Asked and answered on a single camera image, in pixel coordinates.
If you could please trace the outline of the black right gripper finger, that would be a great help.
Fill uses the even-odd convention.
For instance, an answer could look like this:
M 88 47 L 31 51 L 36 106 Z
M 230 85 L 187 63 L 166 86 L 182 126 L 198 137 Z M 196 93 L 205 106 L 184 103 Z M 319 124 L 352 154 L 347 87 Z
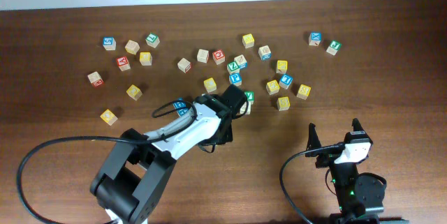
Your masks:
M 364 131 L 363 127 L 360 124 L 360 121 L 357 118 L 354 118 L 352 120 L 352 127 L 353 127 L 353 132 L 360 132 L 360 131 Z
M 310 123 L 306 150 L 309 151 L 310 153 L 317 153 L 320 148 L 321 148 L 321 142 L 316 133 L 316 125 Z

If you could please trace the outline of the yellow S block front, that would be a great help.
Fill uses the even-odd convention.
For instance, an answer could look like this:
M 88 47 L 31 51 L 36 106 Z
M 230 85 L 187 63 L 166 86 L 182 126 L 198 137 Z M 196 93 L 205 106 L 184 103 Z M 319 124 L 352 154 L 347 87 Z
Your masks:
M 291 106 L 291 103 L 290 103 L 288 96 L 279 97 L 277 99 L 277 109 L 279 111 L 288 110 L 290 106 Z

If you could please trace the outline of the yellow s block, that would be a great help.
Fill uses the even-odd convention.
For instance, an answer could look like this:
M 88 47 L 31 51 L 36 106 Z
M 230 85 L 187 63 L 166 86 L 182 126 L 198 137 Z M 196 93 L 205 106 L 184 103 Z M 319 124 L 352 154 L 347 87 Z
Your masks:
M 309 87 L 309 86 L 307 86 L 305 84 L 301 84 L 299 89 L 298 89 L 298 92 L 297 92 L 296 96 L 298 98 L 306 100 L 308 98 L 311 90 L 312 90 L 311 87 Z
M 291 103 L 290 103 L 288 96 L 279 97 L 277 99 L 277 109 L 279 111 L 288 110 L 290 106 L 291 106 Z

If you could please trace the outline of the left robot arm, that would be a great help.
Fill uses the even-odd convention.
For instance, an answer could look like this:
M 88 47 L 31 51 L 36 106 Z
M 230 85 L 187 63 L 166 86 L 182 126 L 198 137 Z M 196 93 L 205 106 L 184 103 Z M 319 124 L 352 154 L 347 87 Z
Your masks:
M 232 142 L 231 122 L 247 102 L 232 84 L 221 95 L 195 98 L 187 113 L 158 130 L 125 131 L 125 141 L 112 148 L 90 186 L 111 223 L 146 223 L 177 160 L 194 147 L 212 153 Z

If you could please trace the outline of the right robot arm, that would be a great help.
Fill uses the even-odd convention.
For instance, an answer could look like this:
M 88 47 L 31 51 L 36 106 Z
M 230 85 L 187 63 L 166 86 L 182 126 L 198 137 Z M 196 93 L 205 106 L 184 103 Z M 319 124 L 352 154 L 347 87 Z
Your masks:
M 358 172 L 357 165 L 368 158 L 373 141 L 358 119 L 353 119 L 352 127 L 342 142 L 324 147 L 310 123 L 305 156 L 315 157 L 315 166 L 328 168 L 331 174 L 340 212 L 330 215 L 330 223 L 378 223 L 387 181 L 377 174 Z

